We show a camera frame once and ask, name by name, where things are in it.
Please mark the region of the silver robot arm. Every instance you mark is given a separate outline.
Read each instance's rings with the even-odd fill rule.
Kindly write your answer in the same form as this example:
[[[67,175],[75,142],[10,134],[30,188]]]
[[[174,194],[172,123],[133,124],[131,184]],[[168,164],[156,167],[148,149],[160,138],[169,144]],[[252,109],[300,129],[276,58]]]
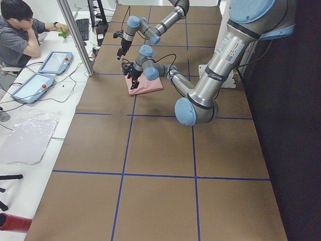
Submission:
[[[160,42],[161,36],[167,32],[171,26],[179,20],[186,18],[190,8],[189,1],[170,1],[170,3],[174,6],[174,9],[159,21],[157,25],[152,27],[145,18],[130,15],[127,20],[127,27],[124,30],[114,32],[113,38],[121,39],[121,47],[116,54],[118,60],[127,54],[132,46],[136,33],[142,34],[151,45],[155,46]]]
[[[132,80],[132,88],[138,87],[138,78],[144,75],[152,81],[167,78],[181,94],[175,104],[177,120],[185,126],[208,123],[218,113],[214,99],[230,72],[237,68],[252,42],[273,40],[291,35],[295,26],[296,1],[231,1],[227,32],[213,57],[201,74],[197,84],[192,84],[175,66],[158,64],[153,59],[153,46],[173,24],[185,18],[189,1],[172,1],[174,10],[155,27],[150,27],[144,18],[130,16],[125,30],[114,33],[121,39],[117,56],[126,55],[136,33],[149,41],[142,45],[135,61],[122,65],[123,74]]]

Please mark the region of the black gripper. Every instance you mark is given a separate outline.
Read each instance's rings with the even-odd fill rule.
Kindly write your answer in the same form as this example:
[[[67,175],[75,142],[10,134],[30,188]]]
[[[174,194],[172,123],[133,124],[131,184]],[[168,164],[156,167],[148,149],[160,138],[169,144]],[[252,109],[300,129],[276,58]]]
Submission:
[[[121,38],[121,48],[117,51],[117,60],[120,60],[122,56],[127,54],[127,51],[130,49],[132,40],[127,40],[126,32],[124,30],[119,30],[113,33],[113,38]]]
[[[134,67],[134,62],[122,59],[121,69],[123,75],[127,76],[128,79],[131,78],[131,90],[137,89],[139,86],[138,78],[142,74],[142,70],[138,70]]]

